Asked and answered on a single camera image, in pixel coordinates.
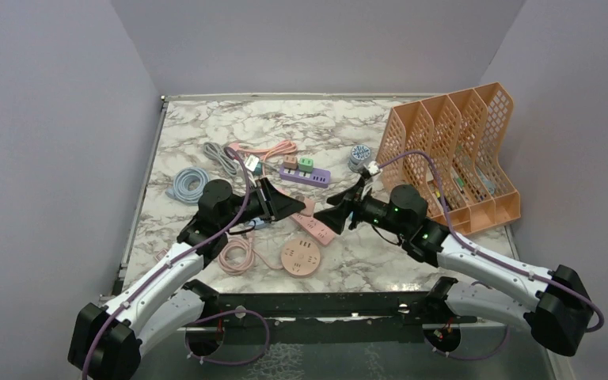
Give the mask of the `pink dual USB charger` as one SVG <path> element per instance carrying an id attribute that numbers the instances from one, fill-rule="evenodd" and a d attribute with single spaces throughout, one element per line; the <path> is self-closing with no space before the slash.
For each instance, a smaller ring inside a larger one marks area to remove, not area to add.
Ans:
<path id="1" fill-rule="evenodd" d="M 296 170 L 298 168 L 298 158 L 295 155 L 285 155 L 283 157 L 283 167 L 285 169 Z"/>

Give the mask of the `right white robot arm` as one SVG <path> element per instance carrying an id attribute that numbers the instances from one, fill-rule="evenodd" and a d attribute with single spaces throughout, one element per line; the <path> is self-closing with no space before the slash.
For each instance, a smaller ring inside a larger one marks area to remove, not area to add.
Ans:
<path id="1" fill-rule="evenodd" d="M 544 348 L 558 355 L 576 354 L 589 333 L 594 307 L 579 273 L 525 264 L 493 251 L 426 216 L 428 204 L 410 184 L 393 188 L 389 201 L 371 195 L 364 179 L 328 198 L 328 209 L 314 218 L 334 233 L 365 222 L 401 238 L 402 249 L 420 263 L 445 268 L 481 281 L 479 289 L 444 280 L 443 290 L 429 296 L 426 314 L 444 322 L 451 316 L 481 317 L 529 329 Z"/>

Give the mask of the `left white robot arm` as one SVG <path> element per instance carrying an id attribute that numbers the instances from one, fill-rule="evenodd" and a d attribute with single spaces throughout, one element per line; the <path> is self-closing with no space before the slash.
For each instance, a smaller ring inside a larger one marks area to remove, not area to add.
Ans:
<path id="1" fill-rule="evenodd" d="M 253 219 L 275 222 L 306 205 L 261 178 L 247 196 L 222 179 L 208 182 L 198 211 L 168 252 L 142 278 L 104 306 L 79 312 L 67 355 L 93 379 L 129 379 L 157 344 L 188 323 L 211 323 L 216 292 L 196 280 L 228 242 L 227 231 Z"/>

